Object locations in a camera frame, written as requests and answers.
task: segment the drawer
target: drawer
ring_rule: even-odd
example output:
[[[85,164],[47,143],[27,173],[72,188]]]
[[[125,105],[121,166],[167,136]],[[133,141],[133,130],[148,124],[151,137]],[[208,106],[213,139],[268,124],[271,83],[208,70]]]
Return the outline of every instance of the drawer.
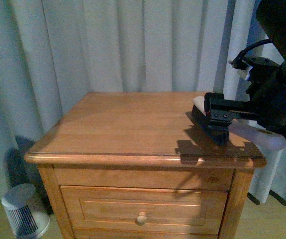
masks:
[[[217,239],[216,235],[75,229],[76,239]]]
[[[55,175],[59,185],[228,191],[233,169],[159,171],[55,166]]]
[[[74,228],[218,234],[226,192],[61,186]],[[145,216],[140,224],[138,216]]]

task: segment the white curtain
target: white curtain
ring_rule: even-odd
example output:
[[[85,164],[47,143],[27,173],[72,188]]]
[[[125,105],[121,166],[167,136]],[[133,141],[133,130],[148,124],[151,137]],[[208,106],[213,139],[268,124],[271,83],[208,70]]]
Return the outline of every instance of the white curtain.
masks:
[[[216,91],[247,100],[248,83],[227,60],[266,37],[258,3],[0,0],[0,196],[18,183],[13,168],[41,185],[22,154],[87,92]],[[286,199],[286,149],[264,154],[268,166],[250,192],[262,202],[270,189]]]

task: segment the wooden knob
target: wooden knob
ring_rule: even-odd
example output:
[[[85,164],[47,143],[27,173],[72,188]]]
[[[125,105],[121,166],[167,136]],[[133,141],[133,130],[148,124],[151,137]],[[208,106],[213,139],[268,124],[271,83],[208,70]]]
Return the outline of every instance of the wooden knob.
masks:
[[[147,214],[145,212],[139,212],[136,222],[138,225],[144,225],[147,222]]]

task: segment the wooden floor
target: wooden floor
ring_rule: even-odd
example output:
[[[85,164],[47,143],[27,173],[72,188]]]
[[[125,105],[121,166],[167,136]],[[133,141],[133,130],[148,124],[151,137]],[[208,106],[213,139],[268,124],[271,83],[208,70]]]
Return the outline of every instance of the wooden floor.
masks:
[[[0,203],[0,239],[12,238],[11,227]],[[55,216],[42,239],[62,239]],[[286,239],[286,207],[271,196],[256,206],[247,200],[235,239]]]

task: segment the wood grain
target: wood grain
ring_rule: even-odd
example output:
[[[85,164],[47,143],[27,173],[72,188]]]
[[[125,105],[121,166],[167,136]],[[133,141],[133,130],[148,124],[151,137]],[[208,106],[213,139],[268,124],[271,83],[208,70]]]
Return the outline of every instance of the wood grain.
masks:
[[[214,234],[227,193],[61,186],[74,227],[127,231]],[[139,212],[148,222],[138,226]]]
[[[64,239],[74,239],[71,222],[67,214],[60,187],[54,174],[53,165],[38,165],[38,169],[47,191],[53,212],[58,221]]]
[[[217,235],[189,235],[75,228],[76,239],[217,239]]]
[[[87,167],[56,165],[55,174],[60,185],[203,189],[228,191],[232,169],[194,168],[175,171],[167,168]]]
[[[264,166],[253,143],[231,134],[227,145],[217,146],[199,125],[192,124],[192,99],[200,95],[204,93],[89,93],[25,159],[32,163]]]
[[[252,176],[253,170],[235,170],[221,222],[219,239],[234,239]]]

